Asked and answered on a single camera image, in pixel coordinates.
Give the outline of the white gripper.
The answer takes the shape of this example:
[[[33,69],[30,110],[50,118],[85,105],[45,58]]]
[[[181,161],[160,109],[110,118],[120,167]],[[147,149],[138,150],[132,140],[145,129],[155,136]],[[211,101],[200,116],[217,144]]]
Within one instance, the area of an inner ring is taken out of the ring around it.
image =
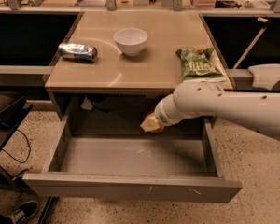
[[[180,122],[184,117],[183,114],[177,109],[174,96],[172,94],[161,99],[155,107],[154,115],[148,115],[141,123],[140,127],[145,132],[156,132],[161,126],[172,126]]]

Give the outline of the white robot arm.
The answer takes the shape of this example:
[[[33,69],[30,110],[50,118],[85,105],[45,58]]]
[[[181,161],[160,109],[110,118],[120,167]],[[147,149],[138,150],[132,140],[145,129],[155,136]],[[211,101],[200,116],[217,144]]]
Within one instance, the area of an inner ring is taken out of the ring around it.
[[[280,82],[280,64],[254,65],[248,71],[252,86],[263,92],[224,91],[216,83],[184,81],[158,102],[141,128],[154,133],[184,119],[212,116],[280,141],[280,93],[272,92]]]

